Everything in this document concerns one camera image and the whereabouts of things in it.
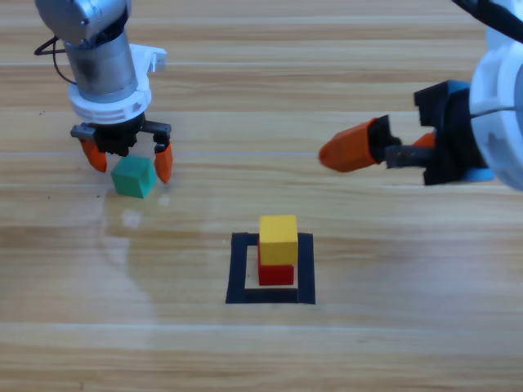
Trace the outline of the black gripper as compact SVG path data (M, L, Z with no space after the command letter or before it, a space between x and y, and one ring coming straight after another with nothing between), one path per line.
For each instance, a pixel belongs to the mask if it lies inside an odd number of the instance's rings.
M388 168L422 167L425 185L481 182L494 179L472 132L470 84L447 80L413 94L419 122L431 127L412 145L391 133L389 116L340 131L319 151L322 165L353 172L385 159Z
M154 147L154 168L157 177L168 183L172 175L173 154L170 145L172 127L163 122L148 120L140 114L131 120L115 124L96 124L83 122L74 125L70 134L80 140L88 162L99 172L106 172L105 153L127 156L131 147L137 142L137 134L151 134L156 144Z

